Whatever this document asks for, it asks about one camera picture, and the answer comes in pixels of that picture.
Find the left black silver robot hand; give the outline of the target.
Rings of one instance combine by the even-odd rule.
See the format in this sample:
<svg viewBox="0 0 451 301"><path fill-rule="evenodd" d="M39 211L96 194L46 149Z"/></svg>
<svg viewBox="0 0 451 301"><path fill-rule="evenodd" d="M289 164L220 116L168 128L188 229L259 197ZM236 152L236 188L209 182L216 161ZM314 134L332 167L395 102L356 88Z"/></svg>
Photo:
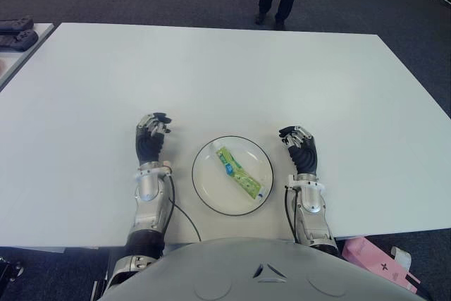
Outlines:
<svg viewBox="0 0 451 301"><path fill-rule="evenodd" d="M158 162L165 134L171 130L171 119L165 113L156 112L142 117L136 127L135 150L140 165Z"/></svg>

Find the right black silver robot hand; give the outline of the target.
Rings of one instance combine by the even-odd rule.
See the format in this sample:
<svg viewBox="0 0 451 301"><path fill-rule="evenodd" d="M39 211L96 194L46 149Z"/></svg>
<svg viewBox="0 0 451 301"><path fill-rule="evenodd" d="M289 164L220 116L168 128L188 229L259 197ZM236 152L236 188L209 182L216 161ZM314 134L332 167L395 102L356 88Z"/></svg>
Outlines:
<svg viewBox="0 0 451 301"><path fill-rule="evenodd" d="M316 175L318 155L313 135L300 125L279 130L279 137L287 147L298 174Z"/></svg>

